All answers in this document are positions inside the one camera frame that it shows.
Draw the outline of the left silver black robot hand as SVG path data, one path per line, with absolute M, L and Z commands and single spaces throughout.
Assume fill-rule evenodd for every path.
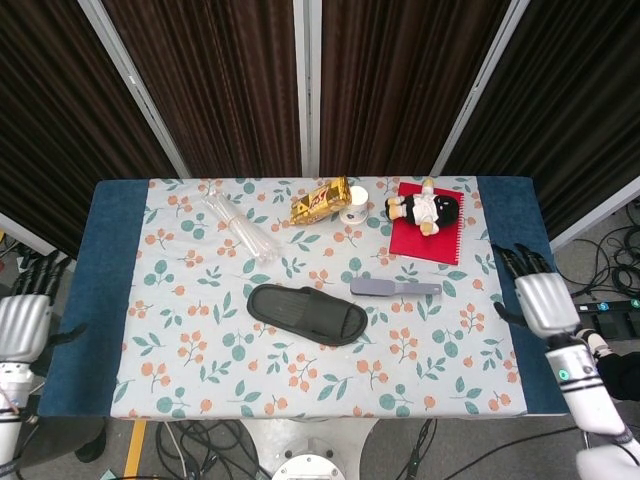
M 71 263 L 57 250 L 27 258 L 9 292 L 1 297 L 1 361 L 27 365 L 45 377 L 56 347 L 80 338 L 88 328 L 83 322 L 69 331 L 53 331 L 53 305 L 62 275 Z

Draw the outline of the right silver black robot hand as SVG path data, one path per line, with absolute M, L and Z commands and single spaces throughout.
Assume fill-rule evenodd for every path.
M 507 323 L 526 327 L 541 339 L 571 336 L 580 324 L 571 295 L 561 275 L 538 252 L 521 243 L 513 250 L 491 244 L 514 281 L 514 292 L 521 314 L 509 312 L 500 302 L 493 304 Z

